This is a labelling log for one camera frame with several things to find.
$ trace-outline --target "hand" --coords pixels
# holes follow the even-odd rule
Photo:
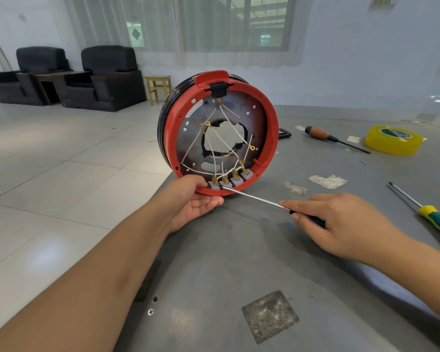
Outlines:
[[[169,232],[175,232],[188,222],[223,204],[220,196],[206,196],[195,193],[196,187],[205,188],[206,181],[201,176],[184,176],[173,180],[160,193],[166,203],[173,205],[173,216],[169,224]]]
[[[388,249],[404,245],[409,239],[367,201],[347,193],[317,194],[309,200],[280,204],[298,212],[292,218],[322,249],[364,264],[374,266],[375,260],[384,259],[381,255]],[[307,215],[325,220],[326,228]]]

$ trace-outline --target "black armchair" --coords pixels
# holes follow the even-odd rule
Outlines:
[[[70,70],[65,51],[54,47],[26,47],[18,48],[16,57],[20,70],[0,73],[0,102],[46,105],[39,82],[33,74]]]
[[[82,51],[85,73],[54,81],[65,107],[116,112],[147,100],[133,48],[99,45]]]

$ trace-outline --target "screwdriver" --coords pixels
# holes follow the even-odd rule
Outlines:
[[[355,147],[355,146],[352,145],[352,144],[349,144],[349,143],[343,142],[343,141],[341,141],[339,138],[334,137],[333,135],[330,135],[329,133],[326,133],[326,132],[324,132],[323,130],[320,130],[319,128],[317,128],[317,127],[308,126],[308,127],[305,129],[305,133],[306,133],[307,135],[310,135],[310,136],[313,137],[313,138],[321,139],[321,140],[323,140],[323,141],[339,142],[339,143],[342,143],[342,144],[348,145],[349,147],[352,147],[352,148],[358,149],[359,151],[362,151],[362,152],[365,152],[365,153],[368,153],[368,154],[371,153],[371,152],[369,152],[369,151],[367,151],[367,150],[365,150],[365,149],[363,149],[363,148],[358,148],[358,147]]]
[[[281,205],[279,205],[279,204],[277,204],[277,203],[275,203],[275,202],[272,202],[272,201],[269,201],[269,200],[266,200],[266,199],[262,199],[262,198],[259,198],[259,197],[257,197],[257,196],[252,196],[252,195],[246,194],[246,193],[244,193],[244,192],[242,192],[242,191],[238,191],[238,190],[235,190],[235,189],[230,189],[230,188],[227,188],[227,187],[225,187],[225,186],[222,187],[222,189],[230,190],[230,191],[232,191],[232,192],[234,192],[234,193],[236,193],[236,194],[245,195],[245,196],[247,196],[247,197],[249,197],[249,198],[256,199],[256,200],[259,200],[259,201],[262,201],[263,203],[267,203],[267,204],[273,205],[273,206],[275,206],[275,207],[280,207],[281,209],[287,210],[289,214],[296,213],[296,211],[289,210],[289,209],[287,209],[286,207],[283,207],[283,206],[281,206]],[[324,220],[320,219],[320,218],[317,217],[317,216],[308,216],[308,217],[309,217],[309,218],[311,219],[311,221],[313,221],[315,224],[320,225],[320,226],[321,226],[322,228],[324,228],[324,229],[326,228],[326,222],[325,222]]]
[[[440,213],[437,211],[437,209],[431,205],[425,205],[422,206],[420,203],[418,203],[416,200],[411,198],[408,194],[406,194],[404,191],[402,191],[399,187],[394,185],[392,182],[389,182],[389,185],[391,185],[392,188],[395,188],[397,191],[399,191],[401,194],[403,194],[405,197],[407,197],[409,200],[411,200],[413,203],[415,203],[418,207],[418,213],[422,217],[428,219],[432,225],[434,225],[437,230],[440,231]]]

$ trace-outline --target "gray metal workbench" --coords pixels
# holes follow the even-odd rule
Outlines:
[[[389,123],[300,117],[279,123],[293,136],[279,141],[279,153],[245,192],[276,202],[300,199],[283,187],[286,181],[308,188],[303,198],[350,192],[440,251],[440,233],[387,186],[393,181],[440,209],[440,127],[399,124],[428,138],[414,156],[400,157],[349,152],[294,128],[313,125],[346,140]],[[328,190],[308,180],[333,174],[348,183]],[[131,308],[115,351],[440,351],[440,320],[425,304],[380,272],[322,251],[285,210],[261,202],[228,197],[170,237],[158,259],[147,299]],[[256,344],[241,307],[276,290],[300,320]]]

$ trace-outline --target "packing tape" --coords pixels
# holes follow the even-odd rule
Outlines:
[[[397,127],[375,126],[370,128],[365,144],[380,152],[412,155],[423,141],[423,137],[415,132]]]

